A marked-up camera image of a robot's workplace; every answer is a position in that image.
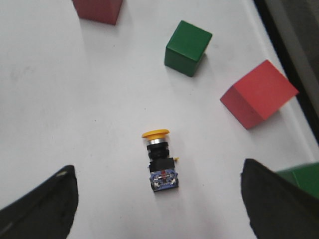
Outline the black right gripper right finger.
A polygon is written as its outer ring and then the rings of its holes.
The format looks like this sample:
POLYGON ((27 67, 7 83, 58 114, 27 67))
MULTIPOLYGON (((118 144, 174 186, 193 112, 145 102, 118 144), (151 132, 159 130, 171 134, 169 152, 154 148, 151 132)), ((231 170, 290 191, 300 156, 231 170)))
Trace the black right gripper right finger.
POLYGON ((241 196, 258 239, 317 239, 319 201, 255 159, 245 159, 241 196))

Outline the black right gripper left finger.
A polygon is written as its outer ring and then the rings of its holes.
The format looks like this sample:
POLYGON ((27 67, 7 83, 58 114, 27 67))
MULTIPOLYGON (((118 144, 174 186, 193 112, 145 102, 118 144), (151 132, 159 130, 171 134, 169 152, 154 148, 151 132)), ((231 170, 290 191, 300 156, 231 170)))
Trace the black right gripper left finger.
POLYGON ((79 203, 75 167, 66 165, 0 211, 2 239, 65 239, 79 203))

